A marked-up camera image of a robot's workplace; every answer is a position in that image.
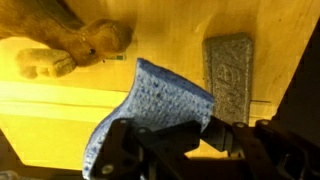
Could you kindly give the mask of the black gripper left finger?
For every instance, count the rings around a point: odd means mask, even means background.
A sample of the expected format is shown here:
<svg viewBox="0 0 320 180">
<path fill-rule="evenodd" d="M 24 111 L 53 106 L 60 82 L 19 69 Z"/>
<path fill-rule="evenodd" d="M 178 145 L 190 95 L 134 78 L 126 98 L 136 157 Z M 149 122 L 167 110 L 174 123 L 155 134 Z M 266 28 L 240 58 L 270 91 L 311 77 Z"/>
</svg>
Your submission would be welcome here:
<svg viewBox="0 0 320 180">
<path fill-rule="evenodd" d="M 94 161 L 92 180 L 187 180 L 185 153 L 199 146 L 201 125 L 188 121 L 152 131 L 131 119 L 112 123 Z"/>
</svg>

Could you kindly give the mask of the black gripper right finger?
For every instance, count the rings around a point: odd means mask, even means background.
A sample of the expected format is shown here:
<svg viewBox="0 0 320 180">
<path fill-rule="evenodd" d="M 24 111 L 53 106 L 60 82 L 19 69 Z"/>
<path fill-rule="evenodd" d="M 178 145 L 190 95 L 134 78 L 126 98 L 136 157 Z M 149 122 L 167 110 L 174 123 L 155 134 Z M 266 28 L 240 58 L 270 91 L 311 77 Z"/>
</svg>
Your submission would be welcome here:
<svg viewBox="0 0 320 180">
<path fill-rule="evenodd" d="M 218 151 L 242 157 L 254 179 L 265 173 L 282 180 L 320 180 L 320 148 L 273 120 L 228 124 L 216 117 L 201 139 Z"/>
</svg>

